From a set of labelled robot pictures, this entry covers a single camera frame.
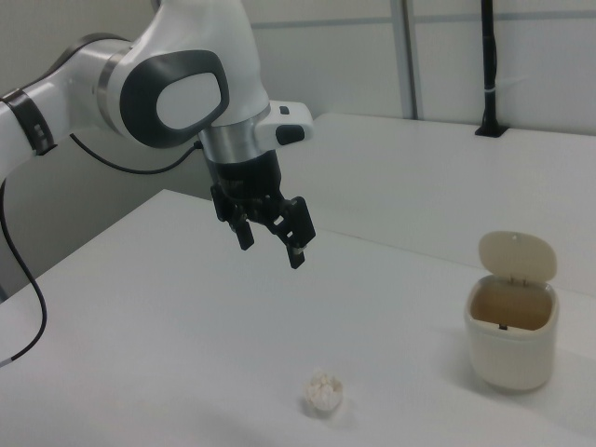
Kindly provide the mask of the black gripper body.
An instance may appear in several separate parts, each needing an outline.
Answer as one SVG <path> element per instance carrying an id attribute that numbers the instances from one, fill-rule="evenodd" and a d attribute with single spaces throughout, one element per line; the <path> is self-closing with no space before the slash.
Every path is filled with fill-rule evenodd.
<path id="1" fill-rule="evenodd" d="M 207 160 L 207 165 L 213 182 L 211 195 L 215 202 L 221 201 L 223 196 L 234 200 L 284 198 L 280 192 L 281 170 L 274 151 L 239 163 Z"/>

